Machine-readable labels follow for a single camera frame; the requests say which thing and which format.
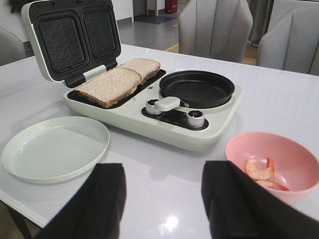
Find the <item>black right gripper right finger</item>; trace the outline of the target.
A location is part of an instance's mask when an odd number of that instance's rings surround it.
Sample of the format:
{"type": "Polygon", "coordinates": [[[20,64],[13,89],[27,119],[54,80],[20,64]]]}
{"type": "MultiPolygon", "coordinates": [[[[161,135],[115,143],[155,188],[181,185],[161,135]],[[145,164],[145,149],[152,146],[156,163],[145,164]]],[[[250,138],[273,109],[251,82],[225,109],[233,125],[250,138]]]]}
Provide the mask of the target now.
{"type": "Polygon", "coordinates": [[[319,223],[273,196],[230,161],[207,161],[201,194],[214,239],[317,239],[319,223]]]}

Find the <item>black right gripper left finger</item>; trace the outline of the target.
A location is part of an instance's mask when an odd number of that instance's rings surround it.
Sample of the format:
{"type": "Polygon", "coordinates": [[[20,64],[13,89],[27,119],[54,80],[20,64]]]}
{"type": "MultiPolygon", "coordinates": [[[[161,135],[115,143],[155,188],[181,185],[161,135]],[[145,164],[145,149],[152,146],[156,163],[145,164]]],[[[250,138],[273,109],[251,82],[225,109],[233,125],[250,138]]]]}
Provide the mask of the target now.
{"type": "Polygon", "coordinates": [[[117,239],[126,195],[123,166],[98,163],[76,194],[36,238],[117,239]]]}

